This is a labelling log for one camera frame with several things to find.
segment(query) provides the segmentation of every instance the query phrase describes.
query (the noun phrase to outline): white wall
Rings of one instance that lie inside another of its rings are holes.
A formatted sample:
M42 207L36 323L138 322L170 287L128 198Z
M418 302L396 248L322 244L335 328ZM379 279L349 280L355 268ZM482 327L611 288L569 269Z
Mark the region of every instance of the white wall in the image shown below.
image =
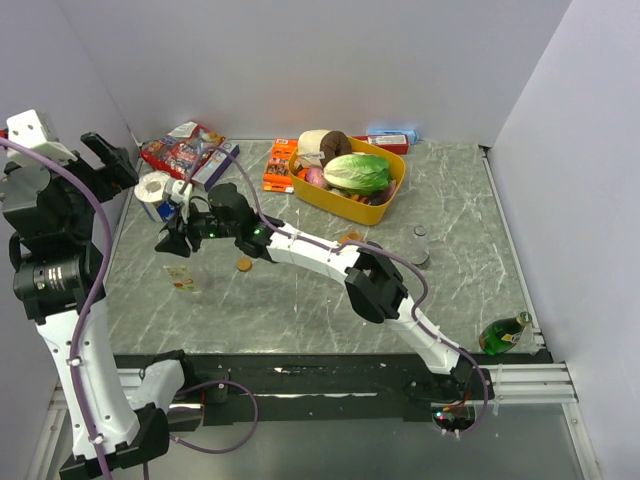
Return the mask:
M637 478L640 3L573 0L490 152L605 478Z
M0 125L13 114L48 111L62 141L94 158L80 143L89 130L115 145L132 148L124 120L93 65L53 0L3 2L0 7ZM6 156L0 152L0 171ZM110 206L112 220L121 202ZM13 295L7 256L13 230L0 216L0 470L2 478L24 478L56 381L44 342Z
M570 0L58 0L133 132L492 145Z

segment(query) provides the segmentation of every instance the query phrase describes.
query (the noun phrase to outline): toilet paper roll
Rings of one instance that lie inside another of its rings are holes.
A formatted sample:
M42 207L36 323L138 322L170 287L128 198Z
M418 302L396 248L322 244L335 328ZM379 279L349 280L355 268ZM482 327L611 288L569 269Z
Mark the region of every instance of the toilet paper roll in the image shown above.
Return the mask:
M175 208L162 198L162 192L171 179L164 172L151 172L141 177L133 190L149 218L154 222L164 223L175 213Z

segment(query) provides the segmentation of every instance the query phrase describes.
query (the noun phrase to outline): table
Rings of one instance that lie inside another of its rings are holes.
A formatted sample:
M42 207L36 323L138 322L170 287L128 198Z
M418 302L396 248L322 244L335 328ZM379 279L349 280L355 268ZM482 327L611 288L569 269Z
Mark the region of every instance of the table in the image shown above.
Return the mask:
M239 159L257 188L271 141L239 141ZM479 352L484 326L526 310L509 240L491 184L474 145L419 143L404 156L405 182L382 222L358 226L302 202L294 195L259 192L266 214L313 235L339 239L358 228L367 240L402 255L414 225L427 228L431 266L422 309L442 332ZM148 171L143 166L142 173ZM219 182L248 189L231 166ZM151 222L135 198L125 206L106 284L109 328L116 354L158 353L404 353L409 347L383 325L351 310L344 288L292 265L254 261L248 273L235 263L242 253L231 239L204 241L185 260L154 251L161 225ZM165 265L204 269L206 288L176 290ZM420 283L399 270L414 298ZM512 352L534 353L527 329Z

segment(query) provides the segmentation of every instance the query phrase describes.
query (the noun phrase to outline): yellow bin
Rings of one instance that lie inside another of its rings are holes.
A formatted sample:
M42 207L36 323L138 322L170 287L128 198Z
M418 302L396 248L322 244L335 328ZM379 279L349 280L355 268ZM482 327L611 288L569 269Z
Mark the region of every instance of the yellow bin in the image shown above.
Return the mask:
M396 181L396 191L393 192L393 196L387 203L377 206L358 203L355 200L341 197L340 195L331 193L328 190L311 185L290 173L289 175L293 182L293 191L301 200L304 200L311 205L315 205L316 207L320 207L327 212L331 212L335 215L363 225L375 225L382 220L384 212L396 197L396 193L400 189L400 185L402 185L402 180L404 180L406 166L404 164L404 160L395 153L391 153L380 147L370 145L366 142L361 142L360 140L356 140L351 137L349 137L349 142L351 142L351 148L354 152L371 153L386 158L389 162L391 177ZM295 171L293 165L297 158L298 150L293 152L293 155L291 155L291 158L289 159L289 172Z

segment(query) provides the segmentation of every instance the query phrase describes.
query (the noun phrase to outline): green cabbage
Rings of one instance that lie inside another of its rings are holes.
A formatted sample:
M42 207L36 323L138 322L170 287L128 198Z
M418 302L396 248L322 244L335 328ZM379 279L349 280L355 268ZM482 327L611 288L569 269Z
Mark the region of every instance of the green cabbage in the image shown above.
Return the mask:
M341 155L324 167L324 178L333 187L368 196L389 186L389 162L377 155Z

